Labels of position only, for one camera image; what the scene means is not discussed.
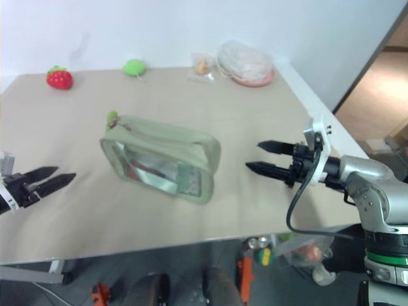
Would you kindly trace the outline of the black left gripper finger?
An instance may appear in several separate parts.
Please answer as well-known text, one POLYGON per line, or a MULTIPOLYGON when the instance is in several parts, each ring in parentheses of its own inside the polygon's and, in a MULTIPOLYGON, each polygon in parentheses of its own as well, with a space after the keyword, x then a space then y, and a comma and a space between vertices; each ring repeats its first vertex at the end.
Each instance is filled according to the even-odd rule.
POLYGON ((35 170, 26 172, 23 174, 24 176, 23 185, 32 185, 37 182, 41 182, 42 180, 49 178, 58 169, 59 169, 58 166, 42 166, 35 170))
POLYGON ((66 187, 75 177, 75 173, 65 173, 50 178, 43 183, 36 185, 34 189, 34 197, 36 199, 44 198, 63 187, 66 187))

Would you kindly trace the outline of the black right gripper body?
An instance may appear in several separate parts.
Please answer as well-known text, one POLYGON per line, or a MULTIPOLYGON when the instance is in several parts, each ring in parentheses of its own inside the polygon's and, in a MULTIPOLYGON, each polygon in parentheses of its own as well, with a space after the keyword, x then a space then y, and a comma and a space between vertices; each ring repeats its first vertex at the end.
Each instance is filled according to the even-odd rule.
POLYGON ((315 152, 309 150, 308 146, 294 144, 292 151, 292 164, 289 166, 289 176, 285 179, 288 187, 293 187, 295 182, 302 183, 312 169, 315 152))

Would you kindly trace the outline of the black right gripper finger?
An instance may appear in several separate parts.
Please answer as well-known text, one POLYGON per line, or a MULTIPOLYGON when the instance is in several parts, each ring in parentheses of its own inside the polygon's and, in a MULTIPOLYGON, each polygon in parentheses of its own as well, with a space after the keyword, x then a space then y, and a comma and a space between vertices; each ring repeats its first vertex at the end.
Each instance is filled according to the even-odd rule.
POLYGON ((267 141, 259 142, 257 146, 269 153, 293 156, 297 144, 279 142, 275 140, 267 140, 267 141))
POLYGON ((272 179, 287 180, 291 176, 291 172, 288 169, 262 161, 248 162, 245 165, 254 173, 272 179))

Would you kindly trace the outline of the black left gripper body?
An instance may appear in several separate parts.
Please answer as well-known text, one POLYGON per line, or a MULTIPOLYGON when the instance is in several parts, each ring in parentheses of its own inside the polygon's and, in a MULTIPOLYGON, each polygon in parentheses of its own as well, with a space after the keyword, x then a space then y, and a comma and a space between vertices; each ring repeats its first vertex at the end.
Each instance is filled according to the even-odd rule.
POLYGON ((34 191, 29 190, 29 185, 34 182, 30 174, 8 175, 3 179, 3 182, 19 208, 27 208, 40 201, 40 197, 34 191))

